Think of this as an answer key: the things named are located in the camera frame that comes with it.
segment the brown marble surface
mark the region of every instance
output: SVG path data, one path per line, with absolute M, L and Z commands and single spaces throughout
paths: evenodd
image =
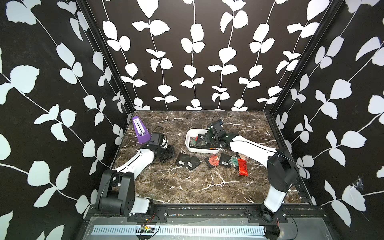
M 268 194 L 267 169 L 253 159 L 247 161 L 248 177 L 239 176 L 231 167 L 217 166 L 209 169 L 204 158 L 210 154 L 189 152 L 185 146 L 185 135 L 189 129 L 206 129 L 214 115 L 223 120 L 223 128 L 246 139 L 268 147 L 278 147 L 263 112 L 208 112 L 208 111 L 136 111 L 151 133 L 162 126 L 174 145 L 176 156 L 166 163 L 147 166 L 135 181 L 137 196 L 155 200 L 155 203 L 262 203 Z M 132 122 L 122 142 L 114 167 L 128 161 L 140 145 L 137 142 Z M 177 155 L 182 152 L 196 155 L 202 162 L 190 171 L 175 165 Z M 232 155 L 234 152 L 222 150 Z M 285 202 L 300 203 L 295 187 L 286 196 Z

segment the black and white leaf wallpaper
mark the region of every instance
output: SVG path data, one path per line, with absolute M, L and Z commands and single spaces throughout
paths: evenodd
M 135 109 L 268 110 L 329 0 L 89 1 Z
M 129 107 L 75 2 L 0 5 L 0 240 L 70 239 Z
M 275 113 L 342 239 L 382 239 L 383 9 L 346 0 Z

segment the red pouch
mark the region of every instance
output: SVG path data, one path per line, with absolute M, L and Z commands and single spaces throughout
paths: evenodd
M 239 162 L 239 175 L 248 177 L 247 161 L 244 159 L 237 159 Z
M 217 154 L 210 156 L 208 161 L 212 166 L 215 166 L 215 167 L 217 167 L 218 163 L 220 162 Z

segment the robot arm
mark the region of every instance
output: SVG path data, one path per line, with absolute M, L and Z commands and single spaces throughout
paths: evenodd
M 266 222 L 274 221 L 275 213 L 281 210 L 288 189 L 296 181 L 297 170 L 291 167 L 282 151 L 257 144 L 234 133 L 226 133 L 221 124 L 221 120 L 210 123 L 204 140 L 216 147 L 230 146 L 232 151 L 244 154 L 267 167 L 271 186 L 261 211 Z
M 105 170 L 96 198 L 98 210 L 125 216 L 130 213 L 150 214 L 151 201 L 135 196 L 134 181 L 156 159 L 165 162 L 175 155 L 174 147 L 167 142 L 164 134 L 153 132 L 151 139 L 130 160 L 114 170 Z M 117 186 L 120 186 L 117 196 L 116 192 L 108 191 Z

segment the white bin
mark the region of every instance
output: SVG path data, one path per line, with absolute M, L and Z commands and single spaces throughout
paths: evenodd
M 206 134 L 208 129 L 196 129 L 192 128 L 187 132 L 187 135 L 185 136 L 185 146 L 187 147 L 188 151 L 190 152 L 202 152 L 202 153 L 211 153 L 215 154 L 220 151 L 220 149 L 217 150 L 211 150 L 211 149 L 200 149 L 200 148 L 192 148 L 189 147 L 189 137 L 197 137 L 199 134 Z

